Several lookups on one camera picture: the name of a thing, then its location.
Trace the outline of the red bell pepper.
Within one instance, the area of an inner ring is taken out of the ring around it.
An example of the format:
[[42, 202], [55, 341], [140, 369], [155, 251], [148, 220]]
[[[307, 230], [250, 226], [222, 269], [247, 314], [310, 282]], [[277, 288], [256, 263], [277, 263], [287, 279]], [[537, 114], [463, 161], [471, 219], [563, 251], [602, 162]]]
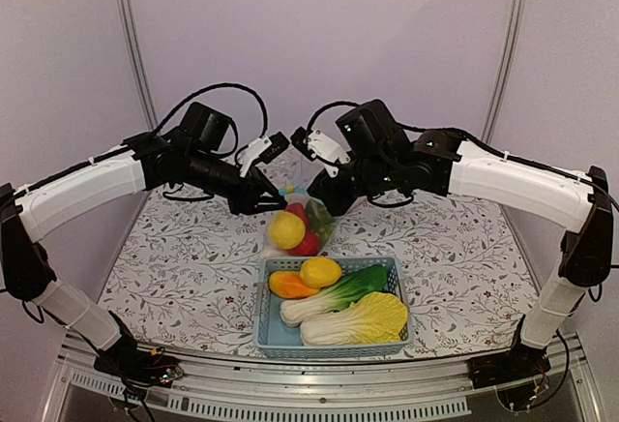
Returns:
[[301, 202], [292, 202], [288, 204], [285, 211], [300, 218], [304, 222], [305, 227], [309, 226], [308, 215], [304, 205]]

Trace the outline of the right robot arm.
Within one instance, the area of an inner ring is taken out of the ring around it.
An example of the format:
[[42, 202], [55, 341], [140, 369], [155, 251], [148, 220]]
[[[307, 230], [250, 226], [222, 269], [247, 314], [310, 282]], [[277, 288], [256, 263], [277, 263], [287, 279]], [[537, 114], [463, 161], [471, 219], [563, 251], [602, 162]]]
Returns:
[[302, 143], [323, 170], [309, 186], [330, 214], [345, 214], [360, 197], [397, 191], [471, 196], [524, 211], [564, 228], [561, 257], [527, 312], [500, 371], [520, 379], [538, 361], [556, 329], [612, 268], [616, 201], [598, 167], [571, 172], [500, 152], [464, 130], [400, 124], [380, 100], [347, 102], [336, 122], [348, 146], [308, 125]]

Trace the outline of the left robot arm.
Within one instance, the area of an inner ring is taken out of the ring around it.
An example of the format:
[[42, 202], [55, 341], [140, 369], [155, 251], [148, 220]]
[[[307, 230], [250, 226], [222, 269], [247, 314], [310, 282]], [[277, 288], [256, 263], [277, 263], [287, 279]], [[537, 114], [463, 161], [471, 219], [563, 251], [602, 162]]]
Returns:
[[230, 117], [193, 103], [181, 122], [163, 134], [131, 136], [100, 156], [41, 182], [1, 190], [1, 272], [12, 298], [32, 303], [106, 351], [122, 377], [143, 370], [143, 356], [127, 342], [118, 319], [83, 291], [60, 280], [42, 245], [57, 229], [126, 196], [164, 185], [184, 185], [205, 198], [223, 198], [233, 215], [280, 210], [285, 201], [259, 169], [289, 144], [281, 133], [262, 133], [231, 154], [218, 148]]

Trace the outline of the green grapes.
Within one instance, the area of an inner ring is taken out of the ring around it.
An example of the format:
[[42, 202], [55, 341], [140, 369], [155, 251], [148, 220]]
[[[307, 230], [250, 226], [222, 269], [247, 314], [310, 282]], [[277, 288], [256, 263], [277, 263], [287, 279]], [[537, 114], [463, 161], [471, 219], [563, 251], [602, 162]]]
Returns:
[[333, 235], [334, 230], [335, 230], [334, 224], [327, 224], [327, 225], [320, 226], [315, 231], [315, 234], [319, 240], [319, 245], [321, 247], [325, 246], [328, 243], [328, 241]]

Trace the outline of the yellow lemon front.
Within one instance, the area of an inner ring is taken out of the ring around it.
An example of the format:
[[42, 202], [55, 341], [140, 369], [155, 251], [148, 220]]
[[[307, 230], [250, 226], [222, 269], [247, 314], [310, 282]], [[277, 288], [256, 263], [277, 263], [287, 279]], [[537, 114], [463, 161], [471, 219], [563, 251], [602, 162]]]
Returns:
[[270, 240], [282, 250], [291, 250], [304, 239], [306, 227], [295, 215], [280, 211], [268, 227]]

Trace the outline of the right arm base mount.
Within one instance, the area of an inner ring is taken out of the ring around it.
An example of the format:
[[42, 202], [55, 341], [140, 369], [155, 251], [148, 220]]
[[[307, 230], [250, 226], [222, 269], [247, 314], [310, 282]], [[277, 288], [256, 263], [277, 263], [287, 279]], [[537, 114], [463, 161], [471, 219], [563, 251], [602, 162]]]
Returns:
[[545, 349], [516, 344], [503, 352], [469, 359], [467, 369], [474, 389], [494, 388], [503, 408], [519, 412], [530, 409], [547, 389], [550, 363]]

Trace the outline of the green bell pepper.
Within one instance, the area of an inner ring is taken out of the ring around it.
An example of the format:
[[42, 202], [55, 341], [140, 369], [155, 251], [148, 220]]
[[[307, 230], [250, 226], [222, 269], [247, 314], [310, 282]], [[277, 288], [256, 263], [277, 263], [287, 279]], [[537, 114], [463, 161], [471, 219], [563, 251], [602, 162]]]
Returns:
[[309, 220], [309, 229], [315, 234], [332, 232], [336, 220], [328, 209], [319, 201], [310, 199], [305, 206]]

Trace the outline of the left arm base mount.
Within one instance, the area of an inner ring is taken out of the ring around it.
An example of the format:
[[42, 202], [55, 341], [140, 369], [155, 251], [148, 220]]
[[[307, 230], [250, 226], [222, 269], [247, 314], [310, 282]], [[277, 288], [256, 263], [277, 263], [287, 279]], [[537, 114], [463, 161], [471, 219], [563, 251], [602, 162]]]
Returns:
[[95, 370], [144, 387], [170, 387], [174, 380], [183, 376], [176, 357], [168, 355], [164, 347], [140, 350], [129, 328], [117, 315], [111, 313], [111, 316], [119, 325], [120, 339], [109, 350], [97, 351]]

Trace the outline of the blue zipper clear bag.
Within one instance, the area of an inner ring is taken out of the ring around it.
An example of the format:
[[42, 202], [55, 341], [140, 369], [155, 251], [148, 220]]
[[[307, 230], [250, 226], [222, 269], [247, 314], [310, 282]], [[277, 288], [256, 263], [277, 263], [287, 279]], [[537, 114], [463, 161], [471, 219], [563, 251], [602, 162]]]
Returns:
[[267, 220], [260, 255], [317, 256], [322, 253], [339, 218], [332, 216], [323, 202], [310, 196], [303, 186], [285, 186], [280, 194], [285, 206]]

